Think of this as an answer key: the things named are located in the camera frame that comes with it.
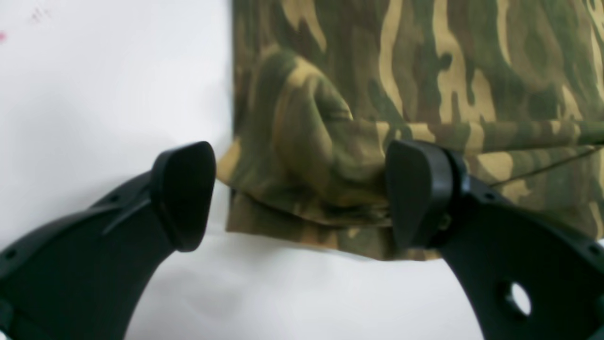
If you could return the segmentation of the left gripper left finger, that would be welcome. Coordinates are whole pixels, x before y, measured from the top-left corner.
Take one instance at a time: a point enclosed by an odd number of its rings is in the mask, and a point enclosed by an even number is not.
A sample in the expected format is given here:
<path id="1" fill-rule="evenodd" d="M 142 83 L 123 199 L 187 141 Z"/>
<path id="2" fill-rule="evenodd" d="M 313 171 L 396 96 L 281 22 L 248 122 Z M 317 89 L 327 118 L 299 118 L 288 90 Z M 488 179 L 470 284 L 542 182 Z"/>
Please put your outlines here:
<path id="1" fill-rule="evenodd" d="M 207 142 L 160 153 L 150 171 L 1 252 L 3 340 L 122 340 L 159 265 L 202 242 L 216 161 Z"/>

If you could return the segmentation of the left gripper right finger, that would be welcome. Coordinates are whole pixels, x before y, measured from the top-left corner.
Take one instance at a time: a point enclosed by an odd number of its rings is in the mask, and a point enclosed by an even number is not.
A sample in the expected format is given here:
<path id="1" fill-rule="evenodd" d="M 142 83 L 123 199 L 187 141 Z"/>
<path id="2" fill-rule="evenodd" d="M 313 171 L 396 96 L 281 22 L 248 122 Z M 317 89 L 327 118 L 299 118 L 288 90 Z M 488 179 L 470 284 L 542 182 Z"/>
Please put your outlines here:
<path id="1" fill-rule="evenodd" d="M 601 245 L 517 207 L 435 144 L 391 142 L 385 174 L 395 243 L 440 252 L 486 340 L 603 338 Z"/>

